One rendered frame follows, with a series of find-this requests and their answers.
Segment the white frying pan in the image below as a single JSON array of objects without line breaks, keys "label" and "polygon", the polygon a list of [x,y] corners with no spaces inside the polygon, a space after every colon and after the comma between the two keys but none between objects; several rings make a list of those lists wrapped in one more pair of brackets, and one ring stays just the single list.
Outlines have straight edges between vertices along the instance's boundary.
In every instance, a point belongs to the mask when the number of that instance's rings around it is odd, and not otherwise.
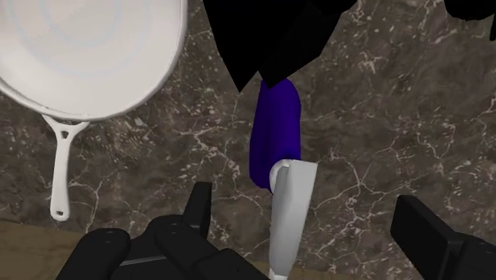
[{"label": "white frying pan", "polygon": [[188,0],[0,0],[0,92],[56,135],[49,211],[70,216],[73,138],[145,103],[172,74]]}]

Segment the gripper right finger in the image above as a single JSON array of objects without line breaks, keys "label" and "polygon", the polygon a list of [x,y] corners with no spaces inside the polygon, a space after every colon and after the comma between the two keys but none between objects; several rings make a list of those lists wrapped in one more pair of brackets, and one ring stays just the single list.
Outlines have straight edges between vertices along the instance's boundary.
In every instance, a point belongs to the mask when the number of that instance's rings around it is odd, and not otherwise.
[{"label": "gripper right finger", "polygon": [[496,246],[454,231],[414,196],[397,197],[390,234],[424,280],[496,280]]}]

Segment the blue handled knife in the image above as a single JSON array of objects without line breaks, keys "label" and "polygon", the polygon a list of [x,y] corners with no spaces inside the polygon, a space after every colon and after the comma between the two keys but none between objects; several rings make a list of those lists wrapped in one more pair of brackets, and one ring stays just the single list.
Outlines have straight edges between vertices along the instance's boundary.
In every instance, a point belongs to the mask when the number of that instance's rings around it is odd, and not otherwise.
[{"label": "blue handled knife", "polygon": [[318,165],[301,159],[301,104],[290,80],[261,82],[250,136],[252,182],[272,196],[269,278],[289,280],[314,189]]}]

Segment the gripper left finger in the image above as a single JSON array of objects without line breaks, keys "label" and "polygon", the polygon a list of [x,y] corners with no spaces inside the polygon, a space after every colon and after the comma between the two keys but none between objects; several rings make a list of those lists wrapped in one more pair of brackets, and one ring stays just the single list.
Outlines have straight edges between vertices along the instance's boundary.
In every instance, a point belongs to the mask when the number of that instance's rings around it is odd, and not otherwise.
[{"label": "gripper left finger", "polygon": [[269,280],[231,249],[207,240],[211,182],[196,182],[181,215],[158,216],[132,239],[117,228],[88,232],[56,280]]}]

